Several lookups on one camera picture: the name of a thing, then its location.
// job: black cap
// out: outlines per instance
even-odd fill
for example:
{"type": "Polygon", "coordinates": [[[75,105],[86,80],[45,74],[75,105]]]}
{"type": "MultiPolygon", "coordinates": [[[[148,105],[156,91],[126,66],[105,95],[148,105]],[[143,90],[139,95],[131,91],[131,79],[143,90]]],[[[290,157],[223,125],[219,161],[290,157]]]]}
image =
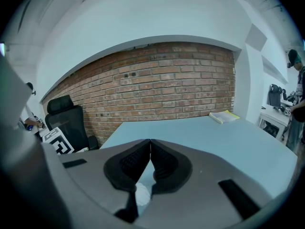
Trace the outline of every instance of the black cap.
{"type": "Polygon", "coordinates": [[[288,59],[291,63],[291,66],[294,66],[296,58],[297,58],[297,51],[294,49],[290,50],[288,53],[288,59]]]}
{"type": "Polygon", "coordinates": [[[26,85],[28,85],[28,87],[33,91],[34,87],[33,87],[32,83],[28,82],[28,83],[26,83],[26,85]]]}

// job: chair headrest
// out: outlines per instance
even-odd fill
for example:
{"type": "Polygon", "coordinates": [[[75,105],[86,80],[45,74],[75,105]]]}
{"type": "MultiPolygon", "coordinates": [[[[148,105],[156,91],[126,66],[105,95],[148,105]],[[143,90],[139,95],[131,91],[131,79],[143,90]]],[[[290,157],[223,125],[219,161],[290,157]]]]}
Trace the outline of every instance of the chair headrest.
{"type": "Polygon", "coordinates": [[[74,104],[70,95],[65,95],[59,98],[52,99],[48,102],[47,111],[53,115],[68,109],[73,108],[74,104]]]}

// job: yellow book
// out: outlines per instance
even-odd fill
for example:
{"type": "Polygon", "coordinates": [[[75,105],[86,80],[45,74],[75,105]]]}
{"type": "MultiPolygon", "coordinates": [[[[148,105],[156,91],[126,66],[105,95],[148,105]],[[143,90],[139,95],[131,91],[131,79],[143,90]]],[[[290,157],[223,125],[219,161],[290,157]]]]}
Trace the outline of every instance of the yellow book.
{"type": "Polygon", "coordinates": [[[240,117],[230,113],[228,110],[218,113],[210,113],[209,116],[220,124],[240,119],[240,117]]]}

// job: black office chair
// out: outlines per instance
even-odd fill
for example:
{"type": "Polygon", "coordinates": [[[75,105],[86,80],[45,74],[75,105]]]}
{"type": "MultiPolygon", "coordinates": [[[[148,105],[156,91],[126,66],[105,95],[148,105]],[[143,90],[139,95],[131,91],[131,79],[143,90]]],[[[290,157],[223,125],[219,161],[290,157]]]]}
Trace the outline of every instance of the black office chair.
{"type": "Polygon", "coordinates": [[[49,130],[58,127],[75,152],[85,147],[90,150],[99,148],[96,137],[86,135],[82,107],[74,106],[69,95],[50,100],[47,111],[45,122],[49,130]]]}

